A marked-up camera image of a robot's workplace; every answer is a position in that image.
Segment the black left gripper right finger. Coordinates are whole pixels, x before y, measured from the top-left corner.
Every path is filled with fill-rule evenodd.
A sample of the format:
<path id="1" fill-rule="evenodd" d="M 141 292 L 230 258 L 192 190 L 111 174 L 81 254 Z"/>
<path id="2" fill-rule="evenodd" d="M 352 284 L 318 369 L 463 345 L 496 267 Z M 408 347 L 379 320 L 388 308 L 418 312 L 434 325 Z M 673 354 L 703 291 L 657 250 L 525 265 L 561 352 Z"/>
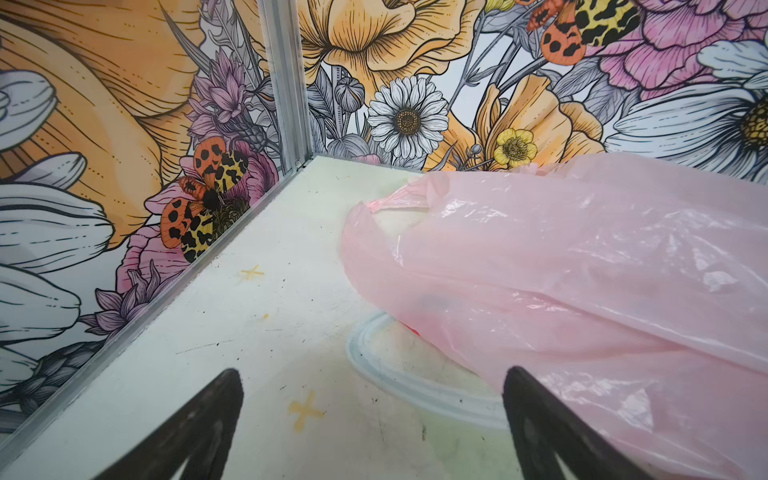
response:
<path id="1" fill-rule="evenodd" d="M 508 370 L 503 405 L 525 479 L 649 479 L 520 366 Z"/>

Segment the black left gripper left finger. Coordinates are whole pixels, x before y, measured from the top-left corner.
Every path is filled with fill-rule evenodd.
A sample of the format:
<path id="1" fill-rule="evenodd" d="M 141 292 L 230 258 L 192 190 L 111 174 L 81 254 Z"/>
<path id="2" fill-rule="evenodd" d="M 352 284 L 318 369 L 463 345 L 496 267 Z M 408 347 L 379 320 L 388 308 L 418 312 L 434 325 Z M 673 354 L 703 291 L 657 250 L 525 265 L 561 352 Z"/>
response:
<path id="1" fill-rule="evenodd" d="M 239 372 L 223 370 L 99 479 L 220 479 L 244 400 Z"/>

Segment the pink plastic bag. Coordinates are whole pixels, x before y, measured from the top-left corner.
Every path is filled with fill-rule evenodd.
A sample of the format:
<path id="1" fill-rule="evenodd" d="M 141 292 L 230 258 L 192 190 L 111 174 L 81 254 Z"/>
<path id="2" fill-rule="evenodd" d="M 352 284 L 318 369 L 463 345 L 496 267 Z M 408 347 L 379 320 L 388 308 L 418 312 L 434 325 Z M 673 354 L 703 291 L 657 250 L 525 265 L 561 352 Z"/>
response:
<path id="1" fill-rule="evenodd" d="M 500 388 L 520 366 L 665 473 L 767 475 L 767 189 L 629 154 L 432 172 L 341 234 L 368 302 Z"/>

